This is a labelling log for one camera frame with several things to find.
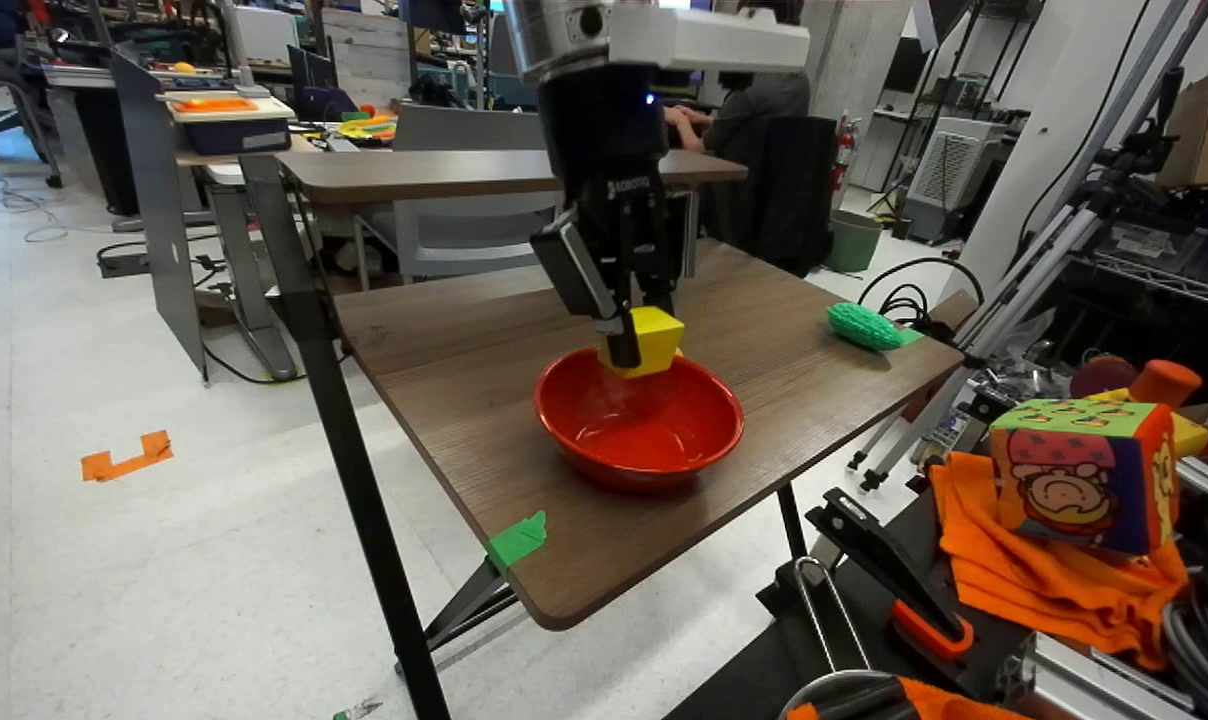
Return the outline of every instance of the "red bowl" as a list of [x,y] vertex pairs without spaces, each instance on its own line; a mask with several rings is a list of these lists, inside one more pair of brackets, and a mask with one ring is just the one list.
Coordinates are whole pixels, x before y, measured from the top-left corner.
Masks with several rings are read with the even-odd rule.
[[675,358],[668,374],[623,380],[591,350],[542,370],[534,415],[587,481],[619,491],[681,488],[744,433],[731,388],[708,370]]

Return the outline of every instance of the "trash can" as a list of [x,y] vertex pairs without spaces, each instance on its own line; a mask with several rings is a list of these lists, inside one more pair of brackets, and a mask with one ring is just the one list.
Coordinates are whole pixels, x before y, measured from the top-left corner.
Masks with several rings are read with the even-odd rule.
[[863,274],[870,267],[880,246],[880,223],[870,217],[834,213],[830,217],[830,274]]

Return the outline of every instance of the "floor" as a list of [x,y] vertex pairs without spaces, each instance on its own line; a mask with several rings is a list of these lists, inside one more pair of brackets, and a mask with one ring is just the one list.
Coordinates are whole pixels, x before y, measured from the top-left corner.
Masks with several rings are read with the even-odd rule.
[[[47,192],[28,145],[0,140],[0,720],[319,720],[361,702],[410,718],[307,388],[221,370],[203,384],[149,278],[96,278],[112,240],[96,198]],[[884,240],[870,274],[905,255],[919,247]],[[236,335],[217,350],[257,374]],[[346,370],[346,384],[433,616],[479,543],[369,380]],[[155,430],[168,463],[79,481],[79,458],[132,458]],[[900,481],[863,506],[891,517]],[[798,506],[830,486],[845,458],[794,486]],[[775,506],[761,506],[575,631],[504,614],[439,658],[443,692],[476,720],[662,718],[767,626],[750,591],[779,561]]]

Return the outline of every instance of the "green tape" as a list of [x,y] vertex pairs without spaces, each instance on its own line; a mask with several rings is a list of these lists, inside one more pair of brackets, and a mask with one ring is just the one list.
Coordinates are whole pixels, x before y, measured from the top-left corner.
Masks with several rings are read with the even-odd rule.
[[520,523],[494,533],[489,540],[489,557],[494,570],[515,570],[522,557],[541,554],[547,543],[547,512],[522,517]]

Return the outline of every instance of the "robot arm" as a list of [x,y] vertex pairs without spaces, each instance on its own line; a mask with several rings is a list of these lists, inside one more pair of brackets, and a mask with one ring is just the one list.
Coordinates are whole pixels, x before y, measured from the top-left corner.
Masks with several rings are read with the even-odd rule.
[[654,165],[668,145],[652,73],[790,73],[807,61],[807,34],[654,0],[506,0],[506,19],[564,183],[564,217],[530,247],[566,311],[597,316],[608,359],[636,370],[636,283],[642,304],[671,311],[685,267],[662,232]]

